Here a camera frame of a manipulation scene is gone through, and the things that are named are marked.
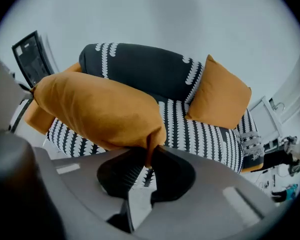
orange pillow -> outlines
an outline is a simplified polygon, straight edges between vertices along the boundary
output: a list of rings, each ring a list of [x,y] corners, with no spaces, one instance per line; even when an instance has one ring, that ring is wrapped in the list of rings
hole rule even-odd
[[[62,72],[44,77],[32,92],[43,110],[106,150],[142,147],[150,159],[155,147],[165,143],[156,100],[123,83]]]
[[[234,129],[248,107],[251,94],[244,82],[208,55],[200,85],[185,118]]]

